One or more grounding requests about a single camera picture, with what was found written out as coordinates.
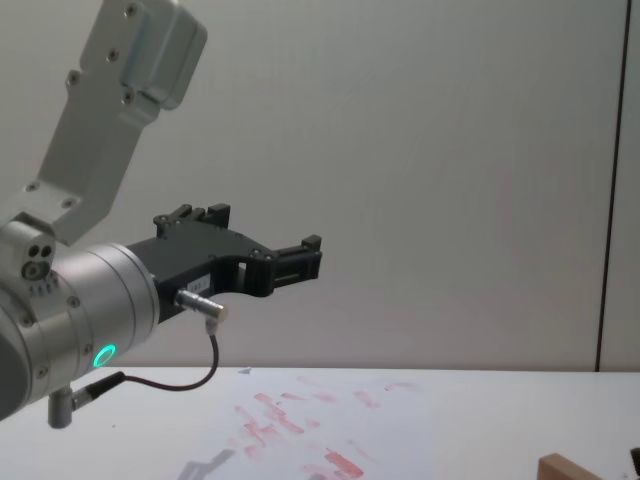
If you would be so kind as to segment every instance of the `white wall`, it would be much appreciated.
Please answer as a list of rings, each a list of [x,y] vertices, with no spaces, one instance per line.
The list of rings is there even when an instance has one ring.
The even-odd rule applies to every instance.
[[[640,369],[640,7],[631,9],[618,155],[603,370]]]
[[[272,247],[323,235],[319,281],[220,299],[227,364],[593,368],[623,0],[184,3],[210,34],[191,91],[82,244],[184,202]],[[35,174],[98,6],[0,7],[0,197]],[[125,360],[209,356],[185,315]]]

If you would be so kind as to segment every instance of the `red marking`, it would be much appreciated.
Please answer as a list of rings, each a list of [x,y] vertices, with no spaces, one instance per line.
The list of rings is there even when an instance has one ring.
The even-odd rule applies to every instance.
[[[380,404],[376,402],[373,398],[371,398],[366,392],[362,390],[358,390],[357,392],[353,392],[358,400],[360,400],[364,405],[368,408],[380,408]]]
[[[294,433],[296,435],[300,435],[304,433],[304,430],[302,428],[300,428],[299,426],[287,420],[286,415],[278,415],[276,412],[271,410],[267,412],[267,418],[273,420],[274,422],[278,422],[278,424],[280,424],[282,428],[284,428],[285,430],[288,430],[290,433]]]
[[[258,393],[255,396],[255,399],[258,400],[259,402],[264,403],[269,409],[269,411],[267,412],[267,418],[269,418],[270,420],[273,420],[274,422],[278,422],[278,424],[280,424],[281,427],[283,427],[284,429],[288,430],[291,433],[295,433],[296,435],[300,435],[304,433],[304,430],[302,428],[291,423],[287,419],[287,412],[285,412],[281,408],[276,407],[273,404],[273,399],[270,396],[265,395],[264,393]]]
[[[249,412],[247,412],[244,408],[236,405],[236,413],[238,415],[240,415],[243,420],[249,422],[249,423],[245,423],[244,425],[244,429],[245,431],[249,434],[250,438],[253,438],[254,440],[256,440],[260,445],[262,445],[263,447],[267,446],[267,442],[265,442],[262,437],[260,436],[261,431],[260,431],[260,427],[258,425],[258,422],[256,421],[255,418],[253,418]]]
[[[420,392],[420,389],[418,388],[417,385],[415,385],[413,383],[409,383],[409,382],[390,383],[389,385],[384,387],[384,389],[387,392],[391,392],[392,390],[395,390],[396,388],[406,388],[407,390],[410,390],[410,391],[415,392],[415,393]]]
[[[316,393],[313,396],[318,400],[320,400],[321,402],[325,402],[325,403],[336,403],[338,401],[336,397],[328,393]]]
[[[286,398],[287,400],[298,400],[299,402],[306,402],[307,401],[306,398],[299,397],[297,395],[294,395],[293,393],[283,393],[280,396],[282,398]]]
[[[361,456],[363,456],[367,460],[370,460],[373,463],[378,463],[371,455],[369,455],[362,447],[360,447],[360,445],[358,445],[355,442],[355,440],[349,440],[347,443],[349,445],[351,445],[355,449],[356,452],[358,452]]]
[[[252,438],[254,438],[260,445],[263,447],[267,446],[267,442],[265,442],[260,436],[260,428],[258,428],[258,424],[247,423],[244,428],[249,432]]]
[[[307,428],[318,428],[320,426],[320,422],[317,420],[307,419]]]
[[[268,427],[264,427],[260,429],[260,435],[265,441],[274,441],[274,442],[282,442],[284,440],[283,436],[276,430],[273,425],[269,425]]]
[[[259,402],[264,403],[267,407],[269,407],[269,410],[274,412],[276,415],[280,415],[280,416],[287,415],[287,412],[285,412],[281,408],[276,407],[273,404],[273,399],[269,395],[265,395],[264,393],[259,393],[255,396],[255,399],[258,400]]]
[[[255,445],[251,445],[247,448],[244,449],[244,453],[247,457],[249,458],[259,458],[260,457],[260,449],[258,447],[256,447]]]
[[[249,412],[247,412],[247,411],[246,411],[244,408],[242,408],[241,406],[236,405],[235,410],[236,410],[236,413],[237,413],[238,415],[240,415],[240,416],[241,416],[241,417],[242,417],[246,422],[249,422],[249,423],[254,423],[254,422],[255,422],[255,423],[257,423],[257,422],[256,422],[256,419],[255,419],[255,418],[253,418],[253,417],[249,414]]]
[[[330,463],[333,463],[340,470],[336,472],[336,475],[342,479],[348,478],[360,478],[364,475],[362,469],[351,463],[339,453],[333,452],[327,449],[329,453],[324,456]]]

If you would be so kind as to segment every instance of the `table surface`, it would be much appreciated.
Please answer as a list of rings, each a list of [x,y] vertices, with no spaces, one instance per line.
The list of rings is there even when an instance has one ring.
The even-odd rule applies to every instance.
[[[37,402],[0,424],[0,478],[533,480],[557,452],[635,479],[639,407],[631,373],[223,368],[194,392],[125,384],[63,431]]]

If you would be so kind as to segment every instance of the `silver screw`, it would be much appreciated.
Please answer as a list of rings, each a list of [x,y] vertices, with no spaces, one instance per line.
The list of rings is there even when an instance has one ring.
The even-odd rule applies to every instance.
[[[138,13],[138,7],[136,6],[135,3],[132,3],[124,11],[124,16],[127,18],[131,18],[131,17],[134,17],[136,13]]]
[[[123,96],[122,96],[122,103],[124,105],[130,105],[133,102],[133,98],[134,98],[134,93],[133,92],[126,92]]]
[[[118,60],[118,57],[120,57],[120,52],[118,51],[117,48],[112,48],[111,50],[109,50],[109,53],[107,54],[107,61],[115,62],[116,60]]]
[[[27,262],[22,266],[22,277],[31,282],[40,280],[43,275],[42,264],[36,262]]]
[[[33,322],[31,321],[31,317],[29,317],[28,315],[21,316],[20,323],[24,327],[30,327],[31,325],[33,325]]]
[[[67,298],[67,305],[71,308],[78,308],[80,306],[80,299],[78,297]]]
[[[67,86],[73,87],[74,85],[77,85],[79,81],[80,72],[78,72],[77,70],[71,70],[69,72],[69,75],[67,75]]]

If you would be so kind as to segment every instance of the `black cable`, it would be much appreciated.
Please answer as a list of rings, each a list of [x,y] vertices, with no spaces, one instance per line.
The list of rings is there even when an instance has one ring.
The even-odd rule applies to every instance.
[[[195,390],[196,388],[200,388],[213,378],[213,376],[216,374],[216,371],[218,370],[218,363],[220,362],[220,348],[218,347],[218,340],[216,339],[215,335],[211,335],[209,339],[211,340],[211,347],[213,347],[213,365],[211,365],[211,370],[209,370],[209,373],[207,373],[207,375],[199,382],[192,383],[191,385],[165,385],[163,383],[157,383],[151,380],[147,380],[146,378],[133,377],[130,375],[125,375],[124,381],[140,383],[142,385],[146,385],[147,387],[166,390],[169,392],[186,392],[188,390]]]

